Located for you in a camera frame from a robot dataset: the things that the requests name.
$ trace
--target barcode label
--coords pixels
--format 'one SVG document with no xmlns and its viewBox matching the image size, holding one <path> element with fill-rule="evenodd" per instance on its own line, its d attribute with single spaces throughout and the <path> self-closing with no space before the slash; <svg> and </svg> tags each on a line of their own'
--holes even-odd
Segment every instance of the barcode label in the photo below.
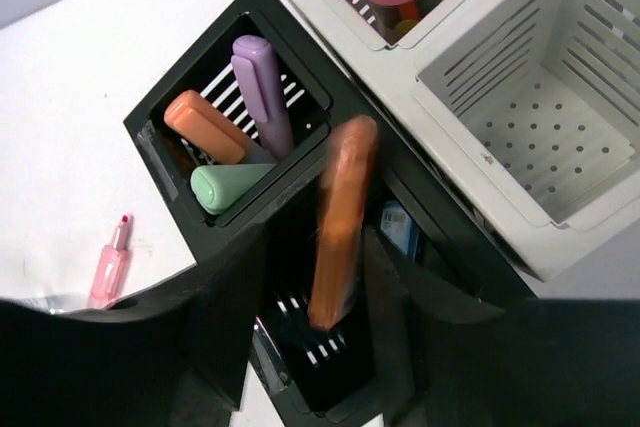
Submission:
<svg viewBox="0 0 640 427">
<path fill-rule="evenodd" d="M 387 222 L 393 222 L 393 223 L 404 223 L 407 221 L 407 214 L 403 213 L 403 212 L 390 212 L 390 211 L 386 211 L 383 215 L 382 215 L 383 220 L 387 221 Z"/>
</svg>

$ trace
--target orange marker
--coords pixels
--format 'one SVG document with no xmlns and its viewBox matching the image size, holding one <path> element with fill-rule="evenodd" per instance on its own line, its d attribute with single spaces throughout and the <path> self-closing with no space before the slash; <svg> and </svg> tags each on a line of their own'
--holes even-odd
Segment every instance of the orange marker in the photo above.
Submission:
<svg viewBox="0 0 640 427">
<path fill-rule="evenodd" d="M 237 125 L 193 90 L 183 92 L 169 105 L 164 122 L 221 164 L 275 162 Z"/>
<path fill-rule="evenodd" d="M 322 210 L 309 303 L 309 320 L 314 328 L 330 330 L 351 307 L 377 144 L 377 125 L 365 116 L 340 126 L 329 139 L 328 164 L 321 177 Z"/>
</svg>

